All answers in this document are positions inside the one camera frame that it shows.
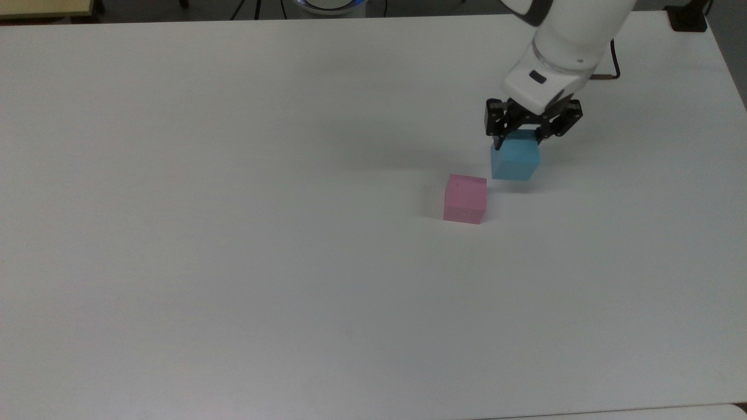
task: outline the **black stand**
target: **black stand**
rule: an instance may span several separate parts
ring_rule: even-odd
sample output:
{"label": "black stand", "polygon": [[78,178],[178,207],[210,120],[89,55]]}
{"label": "black stand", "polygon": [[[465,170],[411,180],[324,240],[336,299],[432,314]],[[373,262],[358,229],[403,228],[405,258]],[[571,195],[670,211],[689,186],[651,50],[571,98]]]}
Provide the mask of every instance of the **black stand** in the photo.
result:
{"label": "black stand", "polygon": [[705,32],[708,24],[705,22],[703,7],[708,0],[692,0],[686,6],[666,6],[664,10],[669,15],[669,24],[676,32]]}

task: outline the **white table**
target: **white table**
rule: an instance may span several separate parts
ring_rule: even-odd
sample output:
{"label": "white table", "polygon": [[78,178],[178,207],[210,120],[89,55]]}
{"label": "white table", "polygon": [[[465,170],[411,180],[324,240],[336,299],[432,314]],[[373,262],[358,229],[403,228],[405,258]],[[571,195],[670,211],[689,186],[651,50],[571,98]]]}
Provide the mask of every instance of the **white table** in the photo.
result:
{"label": "white table", "polygon": [[747,420],[747,414],[730,405],[671,407],[657,410],[608,411],[529,417],[527,420]]}
{"label": "white table", "polygon": [[479,226],[511,16],[0,28],[8,419],[447,420],[747,400],[747,114],[634,13]]}

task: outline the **foam block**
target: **foam block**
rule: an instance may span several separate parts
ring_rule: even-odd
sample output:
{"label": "foam block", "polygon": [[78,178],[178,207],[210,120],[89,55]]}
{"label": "foam block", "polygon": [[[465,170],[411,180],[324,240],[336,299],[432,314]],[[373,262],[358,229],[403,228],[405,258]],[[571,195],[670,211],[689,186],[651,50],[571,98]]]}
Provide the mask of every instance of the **foam block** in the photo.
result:
{"label": "foam block", "polygon": [[493,179],[527,181],[539,166],[539,145],[534,130],[516,130],[506,136],[500,150],[490,147]]}
{"label": "foam block", "polygon": [[487,208],[487,179],[449,175],[444,197],[444,220],[480,224]]}

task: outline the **black cable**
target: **black cable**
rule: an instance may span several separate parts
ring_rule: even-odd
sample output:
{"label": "black cable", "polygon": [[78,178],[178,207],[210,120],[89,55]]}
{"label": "black cable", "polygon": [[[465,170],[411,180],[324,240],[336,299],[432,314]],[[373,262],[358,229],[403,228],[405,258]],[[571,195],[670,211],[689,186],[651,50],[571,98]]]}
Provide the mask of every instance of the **black cable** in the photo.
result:
{"label": "black cable", "polygon": [[231,15],[231,19],[229,19],[229,20],[233,20],[233,19],[236,18],[236,15],[238,15],[238,11],[241,10],[241,6],[244,5],[245,1],[246,0],[241,0],[241,2],[239,2],[238,6],[236,7],[236,10],[234,10],[234,14]]}
{"label": "black cable", "polygon": [[257,0],[257,7],[254,8],[254,20],[259,20],[259,9],[262,7],[262,0]]}
{"label": "black cable", "polygon": [[592,80],[615,80],[620,78],[620,64],[617,62],[617,52],[615,51],[615,40],[610,41],[610,52],[612,53],[612,64],[615,65],[615,74],[613,75],[592,75]]}
{"label": "black cable", "polygon": [[612,52],[612,63],[615,65],[615,75],[612,79],[620,78],[620,64],[617,62],[617,52],[615,51],[615,38],[610,41],[610,51]]}

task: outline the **black button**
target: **black button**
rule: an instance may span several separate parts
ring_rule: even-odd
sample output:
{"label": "black button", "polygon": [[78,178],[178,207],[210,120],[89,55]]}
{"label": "black button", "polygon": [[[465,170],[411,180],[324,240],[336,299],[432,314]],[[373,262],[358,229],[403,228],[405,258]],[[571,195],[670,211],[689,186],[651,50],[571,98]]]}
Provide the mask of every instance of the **black button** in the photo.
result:
{"label": "black button", "polygon": [[537,73],[536,70],[532,70],[529,73],[529,77],[533,78],[539,84],[543,84],[543,83],[545,83],[548,80],[548,78],[546,78],[543,75]]}

